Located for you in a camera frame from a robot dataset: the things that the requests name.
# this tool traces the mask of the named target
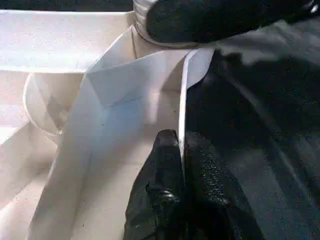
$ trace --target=white surface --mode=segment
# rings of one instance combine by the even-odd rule
[[[57,145],[31,123],[0,145],[0,239],[23,240]]]
[[[79,73],[30,73],[23,106],[31,122],[50,136],[59,136],[80,88]]]
[[[0,71],[0,144],[28,121],[23,107],[23,88],[28,74]]]
[[[84,73],[133,18],[133,12],[0,10],[0,70]]]
[[[155,136],[178,130],[188,50],[154,51],[117,58],[124,64],[116,67],[102,57],[85,74],[28,239],[121,239],[130,190]]]

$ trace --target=black glove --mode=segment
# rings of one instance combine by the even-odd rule
[[[124,240],[263,239],[247,198],[211,143],[189,132],[183,179],[176,133],[161,131],[138,174]]]
[[[209,43],[317,10],[318,0],[158,0],[146,30],[159,43]]]

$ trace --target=gloved hand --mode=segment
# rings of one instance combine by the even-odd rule
[[[318,0],[133,0],[136,27],[158,43],[209,43],[296,19]]]
[[[240,185],[214,147],[186,133],[185,183],[177,135],[161,131],[138,174],[124,240],[262,240]]]

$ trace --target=white paper cup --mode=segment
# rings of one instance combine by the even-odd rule
[[[30,73],[23,89],[23,106],[31,122],[50,136],[63,132],[80,88],[79,73]]]

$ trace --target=white box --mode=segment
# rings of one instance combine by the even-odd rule
[[[194,50],[185,61],[189,49],[161,49],[132,27],[84,75],[29,240],[122,239],[131,187],[154,139],[174,129],[183,145],[186,90],[213,54]]]

